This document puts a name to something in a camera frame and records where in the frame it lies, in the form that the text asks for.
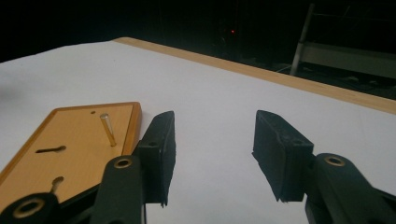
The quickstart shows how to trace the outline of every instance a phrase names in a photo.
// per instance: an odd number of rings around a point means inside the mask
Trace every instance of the wooden table edge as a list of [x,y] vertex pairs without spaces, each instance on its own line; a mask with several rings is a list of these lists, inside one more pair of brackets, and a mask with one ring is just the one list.
[[206,56],[199,53],[190,52],[183,49],[175,49],[163,45],[151,43],[148,41],[138,40],[131,37],[121,37],[113,41],[141,49],[147,49],[181,59],[202,63],[205,65],[221,68],[231,72],[243,74],[249,77],[255,77],[262,80],[274,82],[276,84],[292,87],[301,91],[309,91],[315,94],[331,97],[333,99],[349,102],[355,105],[362,105],[372,109],[380,110],[396,115],[396,101],[358,92],[339,87],[334,87],[319,82],[291,77],[284,74],[268,71],[265,69],[222,60],[219,58]]

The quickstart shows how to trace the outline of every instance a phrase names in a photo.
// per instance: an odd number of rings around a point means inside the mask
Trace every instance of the white table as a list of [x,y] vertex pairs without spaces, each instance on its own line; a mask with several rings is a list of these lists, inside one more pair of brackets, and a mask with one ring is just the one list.
[[169,205],[148,205],[148,223],[307,223],[304,203],[276,202],[251,155],[258,109],[282,116],[316,145],[315,154],[347,157],[374,187],[396,194],[395,101],[117,41],[0,63],[1,169],[52,109],[137,101],[141,136],[155,115],[176,113]]

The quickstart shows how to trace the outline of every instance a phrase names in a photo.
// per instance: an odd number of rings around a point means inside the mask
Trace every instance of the dark background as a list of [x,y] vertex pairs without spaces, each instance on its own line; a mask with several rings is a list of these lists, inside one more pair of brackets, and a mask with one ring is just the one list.
[[[393,2],[316,1],[307,40],[396,54]],[[129,36],[276,71],[292,62],[308,6],[290,0],[2,1],[0,62]]]

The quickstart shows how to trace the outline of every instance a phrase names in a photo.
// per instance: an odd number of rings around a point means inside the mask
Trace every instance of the metal pin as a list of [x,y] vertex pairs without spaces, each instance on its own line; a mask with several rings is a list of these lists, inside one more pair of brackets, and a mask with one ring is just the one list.
[[102,121],[103,127],[105,128],[108,140],[110,141],[111,146],[115,146],[116,140],[114,139],[113,129],[111,128],[110,118],[108,114],[102,114],[100,116],[100,120]]

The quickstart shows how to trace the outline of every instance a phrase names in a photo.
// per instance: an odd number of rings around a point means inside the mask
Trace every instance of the table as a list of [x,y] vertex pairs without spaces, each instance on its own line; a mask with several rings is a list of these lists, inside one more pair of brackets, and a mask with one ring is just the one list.
[[396,102],[128,37],[0,63],[0,168],[57,107],[138,101],[141,136],[176,114],[169,205],[148,223],[307,223],[304,203],[277,203],[251,155],[258,109],[352,160],[396,194]]

